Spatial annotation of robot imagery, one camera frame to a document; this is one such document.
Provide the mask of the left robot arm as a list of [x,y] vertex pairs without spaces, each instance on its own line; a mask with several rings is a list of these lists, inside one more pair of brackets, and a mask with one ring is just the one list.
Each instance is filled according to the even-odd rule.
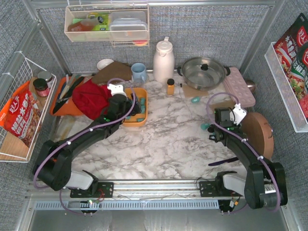
[[[96,177],[88,172],[73,172],[72,161],[84,150],[115,133],[127,116],[138,113],[138,98],[135,93],[128,99],[115,94],[109,106],[88,127],[75,135],[58,142],[44,142],[33,168],[33,185],[37,189],[62,188],[96,191]],[[45,183],[39,186],[37,180]]]

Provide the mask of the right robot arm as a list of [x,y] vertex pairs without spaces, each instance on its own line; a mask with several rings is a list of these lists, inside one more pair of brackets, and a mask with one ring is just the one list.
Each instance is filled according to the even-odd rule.
[[282,164],[271,162],[261,157],[246,141],[240,127],[234,124],[234,111],[230,108],[214,109],[215,119],[210,125],[209,139],[221,142],[230,149],[246,169],[244,185],[240,190],[231,190],[243,195],[251,209],[274,207],[276,210],[286,205],[288,194],[286,187],[285,171]]

